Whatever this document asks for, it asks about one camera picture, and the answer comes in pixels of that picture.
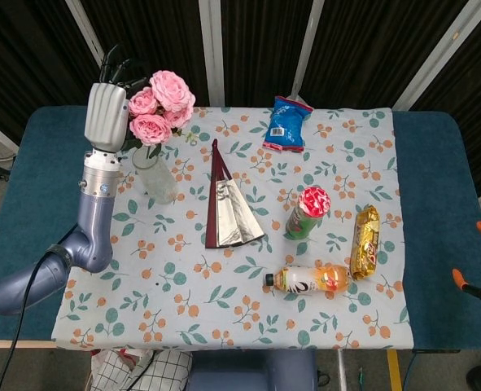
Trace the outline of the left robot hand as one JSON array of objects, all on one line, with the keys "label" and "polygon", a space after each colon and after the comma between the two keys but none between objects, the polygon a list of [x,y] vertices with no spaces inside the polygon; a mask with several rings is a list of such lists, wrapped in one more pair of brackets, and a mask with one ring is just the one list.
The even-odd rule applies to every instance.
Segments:
[{"label": "left robot hand", "polygon": [[85,119],[85,138],[93,148],[118,152],[125,145],[129,121],[129,100],[147,84],[145,77],[125,79],[132,58],[117,60],[120,46],[104,56],[97,81],[90,89]]}]

